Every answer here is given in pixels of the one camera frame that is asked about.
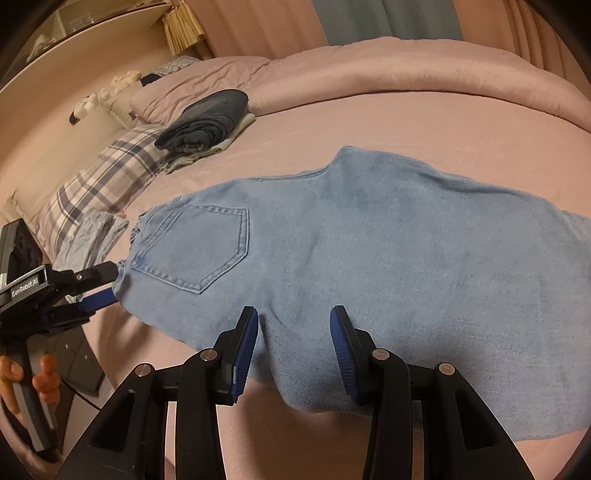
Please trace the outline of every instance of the pink bed sheet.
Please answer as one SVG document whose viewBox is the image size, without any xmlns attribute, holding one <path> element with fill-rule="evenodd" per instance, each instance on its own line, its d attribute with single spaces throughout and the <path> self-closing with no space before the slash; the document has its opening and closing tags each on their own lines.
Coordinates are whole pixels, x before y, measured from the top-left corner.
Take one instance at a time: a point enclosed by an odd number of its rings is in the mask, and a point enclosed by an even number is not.
<svg viewBox="0 0 591 480">
<path fill-rule="evenodd" d="M 560 99 L 565 92 L 559 86 L 553 93 Z M 567 89 L 564 97 L 569 95 Z M 581 112 L 591 112 L 587 100 L 582 101 Z M 224 181 L 319 168 L 343 145 L 409 155 L 591 216 L 591 134 L 559 116 L 515 103 L 441 92 L 356 95 L 262 116 L 224 153 L 157 177 L 126 213 L 134 224 L 155 205 Z M 125 258 L 128 249 L 126 233 L 109 259 Z M 119 305 L 100 312 L 85 330 L 114 385 L 138 363 L 168 367 L 194 353 Z M 252 380 L 237 406 L 219 407 L 218 413 L 229 480 L 361 477 L 367 419 L 294 411 L 274 389 Z M 167 457 L 172 462 L 173 431 L 171 414 Z M 518 447 L 536 479 L 550 480 L 583 433 L 519 442 Z"/>
</svg>

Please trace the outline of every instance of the back pocket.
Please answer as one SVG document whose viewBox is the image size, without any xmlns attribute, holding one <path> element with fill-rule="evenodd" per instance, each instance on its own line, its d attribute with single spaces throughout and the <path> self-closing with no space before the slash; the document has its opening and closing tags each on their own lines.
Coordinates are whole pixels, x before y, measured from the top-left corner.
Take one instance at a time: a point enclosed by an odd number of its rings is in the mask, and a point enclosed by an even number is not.
<svg viewBox="0 0 591 480">
<path fill-rule="evenodd" d="M 171 212 L 144 239 L 131 268 L 182 290 L 201 293 L 247 253 L 247 209 L 185 206 Z"/>
</svg>

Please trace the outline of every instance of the plush toy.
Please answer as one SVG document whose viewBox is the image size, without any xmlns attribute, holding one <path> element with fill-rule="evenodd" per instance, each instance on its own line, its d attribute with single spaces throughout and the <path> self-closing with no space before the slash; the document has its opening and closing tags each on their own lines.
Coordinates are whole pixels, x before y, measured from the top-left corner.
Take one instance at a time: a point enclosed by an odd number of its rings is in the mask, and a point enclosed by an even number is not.
<svg viewBox="0 0 591 480">
<path fill-rule="evenodd" d="M 76 125 L 92 110 L 105 103 L 111 97 L 114 97 L 129 85 L 137 82 L 142 77 L 141 72 L 137 70 L 129 70 L 123 75 L 117 75 L 111 80 L 111 84 L 105 88 L 101 88 L 98 92 L 87 96 L 74 107 L 74 111 L 70 115 L 70 123 Z"/>
</svg>

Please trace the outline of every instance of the plaid pillow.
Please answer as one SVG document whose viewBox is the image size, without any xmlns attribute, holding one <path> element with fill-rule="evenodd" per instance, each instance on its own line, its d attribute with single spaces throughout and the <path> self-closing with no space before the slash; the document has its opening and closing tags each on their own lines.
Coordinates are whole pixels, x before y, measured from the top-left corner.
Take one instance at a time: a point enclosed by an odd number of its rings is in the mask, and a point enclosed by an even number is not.
<svg viewBox="0 0 591 480">
<path fill-rule="evenodd" d="M 154 147 L 163 129 L 142 125 L 127 132 L 51 197 L 41 210 L 38 233 L 50 259 L 74 237 L 89 209 L 122 212 L 149 185 L 166 153 Z"/>
</svg>

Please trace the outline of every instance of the human hand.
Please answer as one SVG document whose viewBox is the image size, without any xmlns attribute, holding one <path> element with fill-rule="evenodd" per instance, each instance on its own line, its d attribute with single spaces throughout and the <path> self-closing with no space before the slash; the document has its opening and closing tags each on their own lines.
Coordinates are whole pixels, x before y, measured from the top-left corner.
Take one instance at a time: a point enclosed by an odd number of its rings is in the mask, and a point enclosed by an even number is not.
<svg viewBox="0 0 591 480">
<path fill-rule="evenodd" d="M 60 401 L 60 375 L 57 373 L 57 359 L 53 355 L 43 355 L 39 360 L 41 372 L 33 377 L 33 387 L 39 393 L 39 399 L 45 403 L 57 404 Z M 25 421 L 17 399 L 14 396 L 12 382 L 20 382 L 24 371 L 17 363 L 7 356 L 0 356 L 0 397 L 4 400 L 8 410 L 25 427 Z"/>
</svg>

